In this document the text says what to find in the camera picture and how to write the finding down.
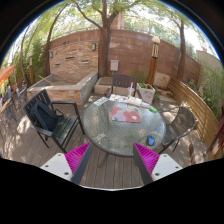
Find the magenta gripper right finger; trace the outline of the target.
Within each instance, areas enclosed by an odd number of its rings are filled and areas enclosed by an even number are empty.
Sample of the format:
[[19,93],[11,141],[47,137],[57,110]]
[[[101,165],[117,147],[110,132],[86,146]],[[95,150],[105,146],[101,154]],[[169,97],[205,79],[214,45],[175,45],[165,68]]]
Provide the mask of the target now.
[[145,185],[182,169],[168,154],[159,155],[138,143],[133,144],[133,154]]

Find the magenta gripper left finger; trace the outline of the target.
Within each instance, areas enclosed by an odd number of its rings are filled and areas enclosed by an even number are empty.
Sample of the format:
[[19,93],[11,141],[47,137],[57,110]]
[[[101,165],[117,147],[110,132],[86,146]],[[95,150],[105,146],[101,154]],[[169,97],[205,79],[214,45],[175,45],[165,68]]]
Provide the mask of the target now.
[[66,154],[57,153],[41,169],[79,185],[91,153],[92,144],[88,142]]

